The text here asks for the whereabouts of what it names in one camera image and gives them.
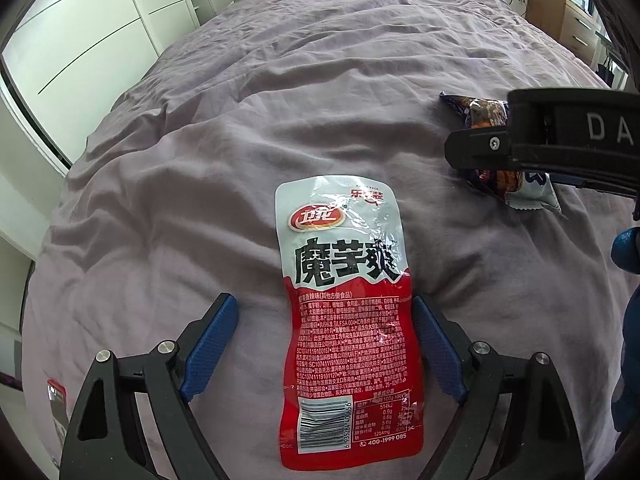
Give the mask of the blue-gloved right hand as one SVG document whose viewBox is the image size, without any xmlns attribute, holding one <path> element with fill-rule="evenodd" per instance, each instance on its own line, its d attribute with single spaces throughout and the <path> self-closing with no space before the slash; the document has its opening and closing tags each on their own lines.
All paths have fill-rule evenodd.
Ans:
<svg viewBox="0 0 640 480">
<path fill-rule="evenodd" d="M 616 236 L 613 262 L 624 271 L 639 274 L 639 228 Z M 620 379 L 612 399 L 615 430 L 624 432 L 639 418 L 639 289 L 631 295 L 623 319 L 623 353 Z"/>
</svg>

